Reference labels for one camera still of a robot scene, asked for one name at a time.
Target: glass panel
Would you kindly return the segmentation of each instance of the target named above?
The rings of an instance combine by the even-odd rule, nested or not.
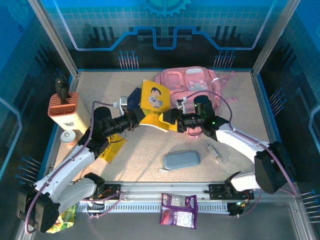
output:
[[[0,4],[1,239],[14,239],[19,186],[38,174],[38,163],[26,166],[22,158],[41,163],[45,157],[54,127],[47,115],[54,78],[69,77],[29,3],[11,2]]]
[[[42,2],[79,68],[135,69],[252,68],[287,1]]]
[[[260,73],[279,135],[294,163],[300,190],[307,193],[316,189],[317,194],[320,191],[319,12],[319,2],[300,2]]]

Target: robotic arm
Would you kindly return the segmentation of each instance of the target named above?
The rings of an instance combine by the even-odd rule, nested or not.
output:
[[[290,159],[280,143],[259,141],[244,132],[234,130],[227,120],[215,116],[212,103],[207,96],[195,97],[194,106],[195,113],[188,114],[177,108],[170,109],[161,115],[162,121],[174,125],[173,128],[178,133],[184,133],[187,128],[201,127],[207,137],[233,147],[254,163],[254,171],[237,172],[229,177],[225,181],[228,188],[238,192],[261,188],[273,194],[287,182],[272,157],[261,145],[276,155],[290,178],[294,176]],[[123,113],[122,116],[112,118],[107,107],[94,110],[91,138],[89,139],[89,128],[72,153],[57,168],[34,185],[25,184],[21,187],[17,216],[26,221],[27,212],[32,201],[35,201],[34,207],[30,210],[28,224],[44,233],[67,208],[88,197],[98,199],[104,191],[105,181],[101,177],[89,173],[73,184],[70,182],[105,150],[109,144],[107,137],[124,130],[133,131],[145,117],[140,108],[126,109]]]

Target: gray zipper pouch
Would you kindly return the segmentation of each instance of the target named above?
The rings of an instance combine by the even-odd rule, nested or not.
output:
[[[176,151],[168,153],[163,158],[163,166],[167,170],[188,168],[199,164],[200,157],[195,150]]]

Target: pink backpack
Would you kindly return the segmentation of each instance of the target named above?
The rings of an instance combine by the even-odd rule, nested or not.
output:
[[[154,81],[170,89],[171,94],[171,107],[175,108],[175,102],[178,99],[187,97],[192,93],[201,90],[209,90],[221,95],[221,83],[213,70],[201,66],[192,67],[178,67],[170,68],[162,71],[157,75]],[[212,102],[212,107],[214,110],[221,104],[221,99],[218,96],[209,94],[206,92],[200,92],[187,99],[184,104],[187,113],[194,113],[194,98],[198,95],[206,95]],[[188,135],[190,138],[198,138],[201,134],[200,127],[195,129],[188,129]]]

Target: speckled beige tabletop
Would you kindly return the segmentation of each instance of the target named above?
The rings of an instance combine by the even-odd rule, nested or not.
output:
[[[153,80],[158,72],[83,72],[77,92],[86,108],[91,112],[92,102],[117,102],[120,96],[129,96],[141,87],[142,80]],[[224,97],[238,97],[238,102],[230,104],[233,112],[232,124],[260,140],[267,141],[267,131],[254,91],[249,72],[237,72],[223,90]],[[222,105],[221,116],[229,119],[229,111]],[[118,117],[119,111],[111,107],[112,117]],[[221,158],[227,159],[224,165],[217,165],[207,151],[210,143]],[[198,166],[178,169],[168,173],[159,173],[163,167],[163,157],[167,153],[180,150],[198,151],[201,163]],[[70,149],[61,145],[55,167],[67,156]],[[126,143],[112,163],[98,158],[81,171],[75,179],[89,172],[100,175],[106,181],[139,182],[217,182],[224,181],[237,171],[252,168],[252,162],[230,146],[215,142],[202,135],[199,139],[190,139],[185,133],[163,132],[151,126],[140,126],[126,134]]]

